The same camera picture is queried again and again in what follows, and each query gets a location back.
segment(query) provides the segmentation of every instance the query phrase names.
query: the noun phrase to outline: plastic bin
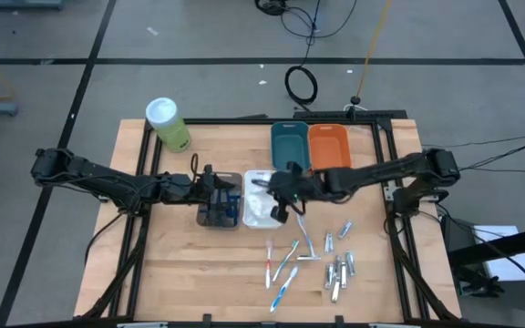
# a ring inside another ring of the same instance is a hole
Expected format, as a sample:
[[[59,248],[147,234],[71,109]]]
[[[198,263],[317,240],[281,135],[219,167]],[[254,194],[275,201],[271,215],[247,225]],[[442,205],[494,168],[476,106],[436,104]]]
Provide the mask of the plastic bin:
[[[277,122],[271,126],[271,158],[275,169],[287,169],[294,161],[303,170],[311,168],[309,126],[304,122]]]
[[[347,129],[340,124],[315,124],[309,129],[313,169],[351,168]]]

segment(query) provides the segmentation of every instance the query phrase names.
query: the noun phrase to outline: toothbrush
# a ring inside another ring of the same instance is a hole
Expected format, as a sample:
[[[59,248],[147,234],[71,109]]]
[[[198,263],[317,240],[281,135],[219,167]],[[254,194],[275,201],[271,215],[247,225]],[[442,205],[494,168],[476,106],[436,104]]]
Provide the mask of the toothbrush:
[[[291,255],[293,255],[293,253],[297,249],[297,245],[299,245],[299,241],[293,241],[293,244],[291,245],[292,247],[291,251],[289,251],[287,256],[284,257],[283,261],[281,262],[281,265],[279,266],[279,269],[277,269],[277,271],[274,273],[273,282],[276,282],[277,278],[279,277],[279,272],[281,272],[284,265],[287,264],[287,261],[289,261],[289,258],[291,257]]]
[[[283,298],[284,293],[287,291],[287,288],[289,288],[289,285],[291,284],[291,281],[297,275],[298,272],[299,272],[299,267],[298,266],[295,266],[294,268],[291,269],[291,273],[289,275],[289,279],[287,279],[287,281],[284,283],[283,287],[281,287],[281,290],[279,291],[279,294],[277,295],[277,298],[275,298],[273,303],[271,304],[271,313],[273,313],[277,309],[277,306],[279,306],[279,302]]]
[[[266,241],[266,275],[265,285],[266,289],[271,288],[271,252],[273,251],[273,242],[271,240]]]

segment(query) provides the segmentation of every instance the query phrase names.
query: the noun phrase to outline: blue toothbrush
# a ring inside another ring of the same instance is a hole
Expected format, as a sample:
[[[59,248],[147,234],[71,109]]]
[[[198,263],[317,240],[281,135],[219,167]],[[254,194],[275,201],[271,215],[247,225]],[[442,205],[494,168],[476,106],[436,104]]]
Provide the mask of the blue toothbrush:
[[[291,281],[293,278],[297,275],[297,272],[299,271],[299,267],[295,266],[291,269],[291,273],[289,274],[289,279],[284,283],[283,287],[281,287],[281,290],[279,291],[279,294],[277,295],[277,298],[274,299],[273,303],[271,304],[271,312],[273,313],[277,306],[279,306],[279,302],[283,298],[284,293],[287,291],[287,288],[291,284]]]

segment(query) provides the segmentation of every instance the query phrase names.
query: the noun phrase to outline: wooden tabletop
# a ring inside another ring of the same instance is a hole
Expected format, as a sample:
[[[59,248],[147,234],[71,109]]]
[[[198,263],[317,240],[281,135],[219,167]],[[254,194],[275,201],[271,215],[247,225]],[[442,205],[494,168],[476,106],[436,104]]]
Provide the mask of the wooden tabletop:
[[[135,173],[143,120],[122,120],[110,167]],[[421,150],[416,123],[393,120],[399,157]],[[200,155],[200,168],[210,163],[214,170],[239,172],[271,169],[270,126],[189,126],[190,148],[182,153],[161,152],[160,172],[190,174],[190,157]],[[152,158],[151,137],[146,173]],[[353,167],[376,163],[371,132],[349,128]],[[421,210],[435,213],[431,204]],[[380,185],[360,189],[345,205],[311,202],[306,228],[320,261],[298,262],[299,274],[275,313],[271,302],[294,265],[291,261],[272,289],[264,286],[265,241],[273,239],[272,271],[278,267],[291,243],[300,241],[295,254],[308,253],[295,215],[275,231],[211,231],[196,223],[196,206],[154,205],[150,218],[145,261],[139,286],[135,319],[138,321],[201,321],[205,313],[216,322],[319,322],[332,323],[343,315],[348,323],[402,322],[390,243],[383,231],[386,217]],[[112,204],[103,204],[97,218],[100,229],[116,214]],[[325,264],[334,255],[323,255],[327,231],[336,234],[346,220],[354,227],[344,240],[335,238],[335,253],[353,251],[356,276],[348,277],[339,302],[330,302],[324,289]],[[425,215],[412,219],[423,277],[437,297],[460,316],[447,254],[438,222]],[[87,311],[104,292],[116,272],[125,220],[102,235],[90,251],[75,314]],[[407,276],[412,313],[418,317],[413,284]],[[125,312],[130,282],[124,284],[119,313]]]

